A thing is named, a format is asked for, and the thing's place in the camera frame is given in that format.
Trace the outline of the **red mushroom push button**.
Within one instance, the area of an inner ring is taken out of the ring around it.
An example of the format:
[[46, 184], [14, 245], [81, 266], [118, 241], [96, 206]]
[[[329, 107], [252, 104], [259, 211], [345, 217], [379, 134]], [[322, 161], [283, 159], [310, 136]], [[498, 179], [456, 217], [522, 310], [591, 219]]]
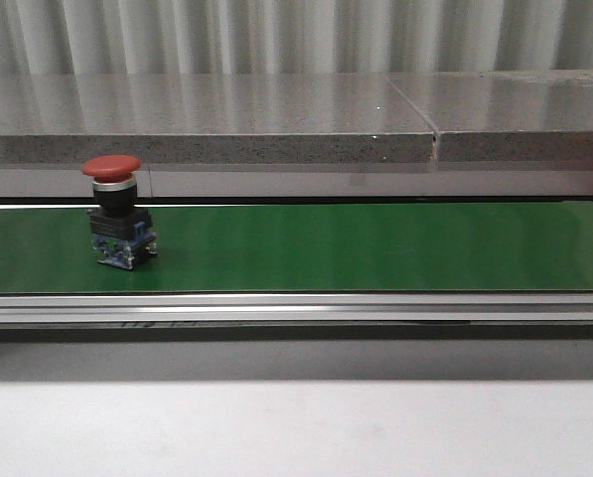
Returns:
[[122, 154], [98, 156], [82, 165], [97, 202], [88, 217], [92, 247], [101, 264], [132, 270], [157, 255], [153, 218], [148, 209], [136, 205], [135, 172], [140, 167], [138, 158]]

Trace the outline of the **green conveyor belt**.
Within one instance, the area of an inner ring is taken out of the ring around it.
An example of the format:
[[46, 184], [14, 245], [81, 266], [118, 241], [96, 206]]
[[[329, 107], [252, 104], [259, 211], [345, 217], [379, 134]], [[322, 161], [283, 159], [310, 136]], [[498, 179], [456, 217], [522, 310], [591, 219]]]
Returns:
[[82, 209], [0, 210], [1, 293], [593, 290], [593, 202], [152, 210], [158, 253], [99, 264]]

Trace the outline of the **grey granite countertop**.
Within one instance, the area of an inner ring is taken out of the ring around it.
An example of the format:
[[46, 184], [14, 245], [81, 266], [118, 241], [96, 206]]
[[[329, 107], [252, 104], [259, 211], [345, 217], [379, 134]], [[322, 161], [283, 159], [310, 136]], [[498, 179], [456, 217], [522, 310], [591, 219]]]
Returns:
[[0, 75], [0, 199], [593, 198], [593, 71]]

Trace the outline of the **grey pleated curtain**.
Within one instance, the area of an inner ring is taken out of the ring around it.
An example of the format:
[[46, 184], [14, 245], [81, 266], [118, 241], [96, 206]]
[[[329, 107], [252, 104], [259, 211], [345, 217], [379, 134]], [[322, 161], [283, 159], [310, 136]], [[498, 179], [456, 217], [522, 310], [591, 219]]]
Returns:
[[0, 74], [593, 69], [593, 1], [0, 1]]

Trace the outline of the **aluminium conveyor frame rail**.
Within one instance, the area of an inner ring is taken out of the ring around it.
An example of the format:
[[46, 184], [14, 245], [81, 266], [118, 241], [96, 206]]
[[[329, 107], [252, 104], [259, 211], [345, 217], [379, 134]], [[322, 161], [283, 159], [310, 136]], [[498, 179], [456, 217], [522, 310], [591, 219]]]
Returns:
[[0, 342], [593, 339], [593, 292], [0, 296]]

